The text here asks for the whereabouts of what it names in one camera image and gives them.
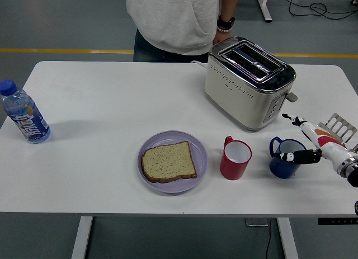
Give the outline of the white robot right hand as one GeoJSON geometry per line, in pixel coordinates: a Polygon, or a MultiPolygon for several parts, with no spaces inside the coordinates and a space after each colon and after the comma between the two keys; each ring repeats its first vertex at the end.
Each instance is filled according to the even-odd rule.
{"type": "Polygon", "coordinates": [[[272,153],[271,156],[282,161],[293,164],[313,164],[321,158],[330,160],[334,167],[338,168],[345,162],[353,158],[353,152],[348,151],[343,144],[334,138],[332,134],[320,129],[318,125],[312,124],[306,119],[298,116],[282,114],[284,118],[290,119],[292,124],[299,127],[302,133],[315,145],[316,149],[297,150],[290,152],[279,151],[272,153]]]}

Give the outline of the person's left hand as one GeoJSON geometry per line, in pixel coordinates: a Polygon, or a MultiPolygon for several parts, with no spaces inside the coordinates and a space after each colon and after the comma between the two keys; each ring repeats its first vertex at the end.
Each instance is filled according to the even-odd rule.
{"type": "Polygon", "coordinates": [[[220,43],[228,38],[231,37],[231,32],[221,32],[221,31],[217,31],[215,34],[215,37],[213,39],[213,45],[220,43]]]}

